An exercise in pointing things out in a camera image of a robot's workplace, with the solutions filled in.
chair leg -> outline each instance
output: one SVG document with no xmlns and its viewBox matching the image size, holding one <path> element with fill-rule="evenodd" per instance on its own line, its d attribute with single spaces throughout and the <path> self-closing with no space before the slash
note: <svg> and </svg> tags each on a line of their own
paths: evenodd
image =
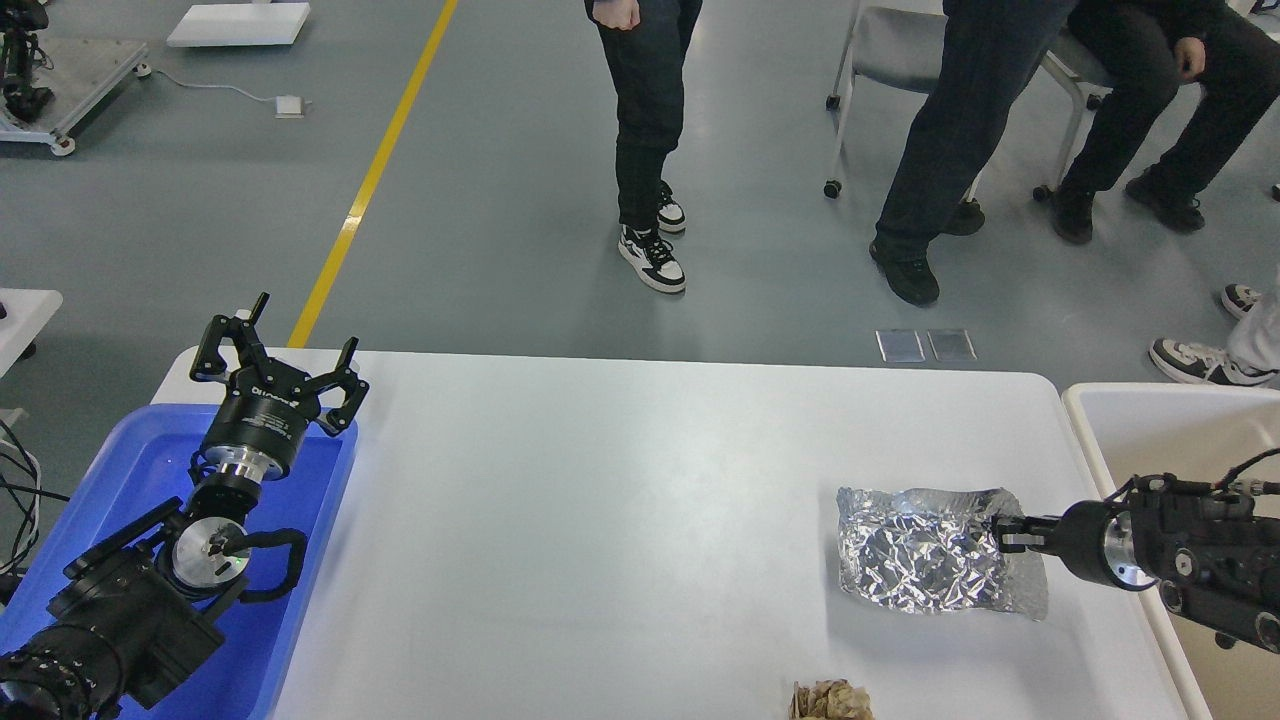
<svg viewBox="0 0 1280 720">
<path fill-rule="evenodd" d="M 1042 188 L 1047 191 L 1051 188 L 1056 190 L 1057 186 L 1061 184 L 1062 178 L 1066 176 L 1066 168 L 1071 161 L 1071 150 L 1075 147 L 1075 141 L 1080 132 L 1080 120 L 1084 119 L 1084 109 L 1088 99 L 1084 96 L 1084 92 L 1080 91 L 1080 86 L 1075 82 L 1075 78 L 1069 76 L 1066 70 L 1062 69 L 1062 67 L 1050 55 L 1041 59 L 1041 67 L 1044 68 L 1044 72 L 1047 72 L 1071 99 L 1071 118 L 1066 123 L 1066 133 L 1062 136 L 1062 145 L 1057 151 L 1057 165 L 1055 167 L 1056 172 L 1053 173 L 1052 183 L 1051 186 L 1042 186 Z M 1041 192 L 1037 192 L 1037 199 L 1039 199 L 1041 195 Z"/>
<path fill-rule="evenodd" d="M 849 15 L 849 29 L 845 32 L 845 49 L 840 53 L 840 65 L 836 67 L 836 81 L 831 83 L 831 95 L 827 96 L 827 109 L 835 110 L 840 106 L 840 81 L 845 78 L 849 69 L 849 51 L 854 46 L 854 28 L 858 27 L 858 13 L 861 3 L 854 3 L 852 13 Z"/>
<path fill-rule="evenodd" d="M 973 202 L 974 197 L 978 195 L 978 183 L 982 182 L 982 173 L 984 172 L 986 168 L 978 170 L 978 174 L 974 176 L 973 182 L 969 184 L 969 190 L 964 191 L 963 202 Z"/>
<path fill-rule="evenodd" d="M 840 109 L 840 123 L 836 127 L 836 147 L 831 152 L 827 184 L 823 188 L 823 192 L 831 199 L 840 197 L 841 183 L 840 178 L 836 177 L 836 173 L 840 172 L 840 154 L 845 149 L 845 132 L 849 129 L 849 114 L 854 105 L 854 81 L 856 78 L 858 74 L 850 70 L 849 79 L 845 82 L 845 105 Z"/>
</svg>

caster wheel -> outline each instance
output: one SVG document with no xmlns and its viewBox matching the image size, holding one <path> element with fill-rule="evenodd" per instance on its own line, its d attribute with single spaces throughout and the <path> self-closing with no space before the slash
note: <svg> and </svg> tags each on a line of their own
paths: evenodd
<svg viewBox="0 0 1280 720">
<path fill-rule="evenodd" d="M 49 146 L 49 151 L 59 158 L 65 158 L 76 151 L 76 140 L 64 137 Z"/>
</svg>

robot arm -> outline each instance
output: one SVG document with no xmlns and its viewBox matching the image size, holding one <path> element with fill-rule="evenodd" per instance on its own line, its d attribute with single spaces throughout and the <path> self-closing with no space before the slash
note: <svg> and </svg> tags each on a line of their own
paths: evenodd
<svg viewBox="0 0 1280 720">
<path fill-rule="evenodd" d="M 1061 518 L 997 518 L 992 529 L 1002 551 L 1056 555 L 1080 579 L 1157 587 L 1170 612 L 1216 630 L 1224 648 L 1280 653 L 1280 519 L 1254 516 L 1257 495 L 1280 495 L 1280 483 L 1134 477 Z"/>
<path fill-rule="evenodd" d="M 237 600 L 268 602 L 297 585 L 306 536 L 248 533 L 244 519 L 262 483 L 289 474 L 307 425 L 349 427 L 369 383 L 351 368 L 356 338 L 317 378 L 270 357 L 255 331 L 266 300 L 248 319 L 215 316 L 197 352 L 191 377 L 227 384 L 227 396 L 192 456 L 186 505 L 157 505 L 67 566 L 70 584 L 49 603 L 54 624 L 0 657 L 0 719 L 106 720 L 125 694 L 151 708 L 221 647 L 214 621 Z M 223 340 L 239 355 L 232 373 Z M 343 404 L 321 419 L 319 396 L 335 387 Z M 289 547 L 285 577 L 246 589 L 252 550 L 279 546 Z"/>
</svg>

yellow floor line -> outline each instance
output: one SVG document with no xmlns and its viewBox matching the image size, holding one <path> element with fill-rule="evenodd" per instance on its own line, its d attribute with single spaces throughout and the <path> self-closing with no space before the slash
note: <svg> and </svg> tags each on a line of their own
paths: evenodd
<svg viewBox="0 0 1280 720">
<path fill-rule="evenodd" d="M 360 231 L 360 223 L 365 219 L 365 210 L 369 208 L 369 201 L 372 200 L 374 192 L 378 191 L 383 170 L 387 169 L 387 161 L 390 159 L 392 151 L 396 150 L 396 141 L 399 140 L 399 133 L 404 128 L 404 120 L 408 119 L 408 113 L 413 109 L 413 101 L 417 100 L 417 92 L 422 87 L 426 72 L 431 69 L 435 50 L 440 46 L 440 40 L 449 28 L 449 19 L 453 18 L 453 10 L 457 5 L 457 0 L 445 0 L 444 9 L 440 10 L 440 17 L 435 20 L 435 29 L 431 31 L 431 37 L 428 38 L 426 47 L 422 49 L 422 56 L 417 59 L 417 67 L 413 68 L 413 74 L 408 78 L 408 85 L 404 87 L 404 94 L 401 95 L 396 114 L 392 117 L 390 124 L 387 126 L 383 142 L 378 146 L 378 154 L 374 155 L 374 161 L 369 165 L 369 172 L 365 173 L 365 181 L 360 183 L 360 191 L 356 192 L 356 201 L 351 204 L 351 210 L 347 211 L 347 219 L 342 223 L 338 240 L 334 241 L 333 249 L 329 250 L 329 258 L 325 260 L 324 268 L 320 269 L 320 277 L 316 278 L 316 283 L 311 288 L 311 295 L 307 297 L 307 304 L 302 306 L 302 314 L 298 316 L 297 324 L 293 325 L 293 333 L 289 336 L 289 347 L 305 347 L 307 340 L 311 337 L 311 331 L 320 318 L 320 310 L 324 307 L 325 300 L 329 299 L 329 291 L 333 290 L 333 282 L 338 278 L 338 270 L 342 269 L 342 263 L 347 259 L 347 251 L 351 250 L 351 242 L 356 238 L 356 232 Z"/>
</svg>

metal base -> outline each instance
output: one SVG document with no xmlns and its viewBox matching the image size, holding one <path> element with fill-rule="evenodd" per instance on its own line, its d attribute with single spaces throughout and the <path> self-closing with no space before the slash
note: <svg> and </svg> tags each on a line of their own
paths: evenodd
<svg viewBox="0 0 1280 720">
<path fill-rule="evenodd" d="M 37 69 L 36 87 L 54 91 L 54 100 L 33 122 L 14 118 L 0 102 L 0 142 L 44 142 L 55 155 L 76 149 L 68 132 L 127 74 L 146 74 L 147 45 L 133 40 L 69 40 L 41 37 L 54 69 Z"/>
</svg>

